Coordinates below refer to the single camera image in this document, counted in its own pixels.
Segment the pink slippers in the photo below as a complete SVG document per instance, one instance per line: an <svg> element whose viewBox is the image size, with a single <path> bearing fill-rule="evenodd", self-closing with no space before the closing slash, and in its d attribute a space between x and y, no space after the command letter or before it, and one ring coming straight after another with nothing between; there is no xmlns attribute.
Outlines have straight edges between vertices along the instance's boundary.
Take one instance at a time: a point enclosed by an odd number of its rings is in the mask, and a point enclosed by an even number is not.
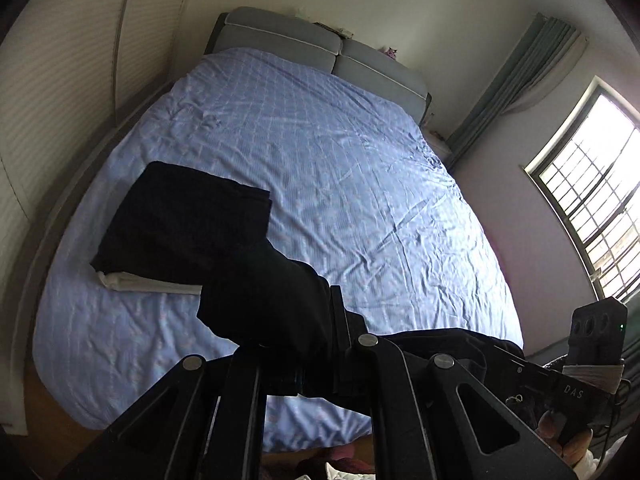
<svg viewBox="0 0 640 480"><path fill-rule="evenodd" d="M345 444L329 450L326 462L345 474L374 474L374 467L355 456L355 445Z"/></svg>

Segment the cream louvered wardrobe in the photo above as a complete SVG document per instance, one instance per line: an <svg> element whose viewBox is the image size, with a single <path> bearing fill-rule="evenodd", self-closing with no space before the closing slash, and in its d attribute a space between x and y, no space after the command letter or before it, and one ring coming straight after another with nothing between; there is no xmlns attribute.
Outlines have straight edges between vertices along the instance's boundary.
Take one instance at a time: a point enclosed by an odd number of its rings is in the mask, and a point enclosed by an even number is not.
<svg viewBox="0 0 640 480"><path fill-rule="evenodd" d="M186 0L15 0L1 22L1 427L26 434L24 368L63 210L166 84Z"/></svg>

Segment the blue patterned bed sheet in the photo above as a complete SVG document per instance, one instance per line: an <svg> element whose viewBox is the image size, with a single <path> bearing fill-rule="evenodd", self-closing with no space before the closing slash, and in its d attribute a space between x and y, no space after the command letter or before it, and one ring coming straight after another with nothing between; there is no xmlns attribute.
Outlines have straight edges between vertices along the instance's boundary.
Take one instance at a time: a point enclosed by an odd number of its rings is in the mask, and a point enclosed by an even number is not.
<svg viewBox="0 0 640 480"><path fill-rule="evenodd" d="M117 206L154 160L269 191L270 242L340 286L372 333L460 327L523 340L482 225L399 105L267 52L230 49L145 112L58 245L32 358L81 426L107 427L184 356L234 350L198 320L198 298L112 292L91 269Z"/></svg>

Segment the folded white garment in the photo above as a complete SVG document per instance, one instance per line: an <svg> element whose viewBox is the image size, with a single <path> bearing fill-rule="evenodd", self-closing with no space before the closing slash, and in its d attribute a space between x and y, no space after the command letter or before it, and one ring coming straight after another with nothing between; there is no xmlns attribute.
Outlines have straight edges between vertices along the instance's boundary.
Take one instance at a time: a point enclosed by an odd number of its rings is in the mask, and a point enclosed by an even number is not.
<svg viewBox="0 0 640 480"><path fill-rule="evenodd" d="M152 280L152 278L142 278L134 274L120 272L109 273L98 272L101 284L115 292L157 292L158 294L178 294L200 296L201 285L176 284L163 281Z"/></svg>

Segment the barred window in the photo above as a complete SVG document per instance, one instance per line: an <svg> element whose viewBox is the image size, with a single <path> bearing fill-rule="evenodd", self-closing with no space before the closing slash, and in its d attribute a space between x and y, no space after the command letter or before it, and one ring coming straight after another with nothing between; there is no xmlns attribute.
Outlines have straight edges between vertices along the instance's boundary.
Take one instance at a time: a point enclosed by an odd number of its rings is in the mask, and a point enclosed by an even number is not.
<svg viewBox="0 0 640 480"><path fill-rule="evenodd" d="M639 112L593 79L524 168L550 204L599 298L639 291Z"/></svg>

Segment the purple toy on headboard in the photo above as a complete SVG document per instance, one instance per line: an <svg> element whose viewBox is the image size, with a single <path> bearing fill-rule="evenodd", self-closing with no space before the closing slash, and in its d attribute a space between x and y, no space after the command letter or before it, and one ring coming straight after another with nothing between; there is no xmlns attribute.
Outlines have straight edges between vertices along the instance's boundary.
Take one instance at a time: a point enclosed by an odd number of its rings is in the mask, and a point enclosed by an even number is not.
<svg viewBox="0 0 640 480"><path fill-rule="evenodd" d="M396 60L397 58L397 50L394 48L386 47L383 49L383 53L393 60Z"/></svg>

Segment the grey upholstered headboard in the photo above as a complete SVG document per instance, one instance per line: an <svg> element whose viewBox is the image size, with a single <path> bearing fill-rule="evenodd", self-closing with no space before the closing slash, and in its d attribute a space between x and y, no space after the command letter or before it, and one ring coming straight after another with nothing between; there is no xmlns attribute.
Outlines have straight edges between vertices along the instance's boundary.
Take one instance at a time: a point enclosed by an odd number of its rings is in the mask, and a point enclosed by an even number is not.
<svg viewBox="0 0 640 480"><path fill-rule="evenodd" d="M269 52L340 77L396 103L418 124L432 102L426 82L415 70L362 42L301 18L250 6L220 14L204 53L232 48Z"/></svg>

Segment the green curtain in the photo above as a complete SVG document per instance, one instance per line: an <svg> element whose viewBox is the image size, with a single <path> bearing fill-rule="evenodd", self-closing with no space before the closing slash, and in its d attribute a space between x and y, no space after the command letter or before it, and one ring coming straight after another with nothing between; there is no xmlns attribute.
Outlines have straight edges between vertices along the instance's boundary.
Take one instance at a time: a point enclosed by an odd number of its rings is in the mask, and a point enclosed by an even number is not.
<svg viewBox="0 0 640 480"><path fill-rule="evenodd" d="M452 168L502 115L528 110L573 70L588 47L575 26L538 13L461 125L447 139Z"/></svg>

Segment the white nightstand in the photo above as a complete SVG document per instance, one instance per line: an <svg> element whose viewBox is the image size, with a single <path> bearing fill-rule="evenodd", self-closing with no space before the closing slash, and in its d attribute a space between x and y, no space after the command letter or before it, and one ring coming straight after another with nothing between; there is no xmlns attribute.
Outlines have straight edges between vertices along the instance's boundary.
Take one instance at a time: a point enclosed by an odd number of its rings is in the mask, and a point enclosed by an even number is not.
<svg viewBox="0 0 640 480"><path fill-rule="evenodd" d="M451 156L451 150L445 139L439 133L427 128L424 128L422 133L431 150L442 162L446 162Z"/></svg>

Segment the black shorts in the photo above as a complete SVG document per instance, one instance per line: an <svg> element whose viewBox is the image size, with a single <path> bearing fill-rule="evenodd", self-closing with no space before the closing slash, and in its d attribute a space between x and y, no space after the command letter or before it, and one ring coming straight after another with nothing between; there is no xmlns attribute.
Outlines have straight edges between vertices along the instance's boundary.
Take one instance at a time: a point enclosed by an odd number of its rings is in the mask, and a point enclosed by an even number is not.
<svg viewBox="0 0 640 480"><path fill-rule="evenodd" d="M265 396L326 399L371 415L417 408L412 374L439 353L462 364L493 393L502 391L511 341L462 328L412 330L365 349L362 315L344 307L342 291L312 266L281 254L268 240L208 243L193 258L202 285L198 319L238 347L216 359L222 391L245 391L256 379Z"/></svg>

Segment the folded black garment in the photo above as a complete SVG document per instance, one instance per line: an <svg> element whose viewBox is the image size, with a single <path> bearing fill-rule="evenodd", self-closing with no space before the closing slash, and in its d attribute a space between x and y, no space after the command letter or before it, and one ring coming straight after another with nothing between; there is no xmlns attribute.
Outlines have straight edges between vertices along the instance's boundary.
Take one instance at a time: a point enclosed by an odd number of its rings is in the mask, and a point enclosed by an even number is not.
<svg viewBox="0 0 640 480"><path fill-rule="evenodd" d="M201 285L218 261L266 237L270 192L154 160L118 206L93 270Z"/></svg>

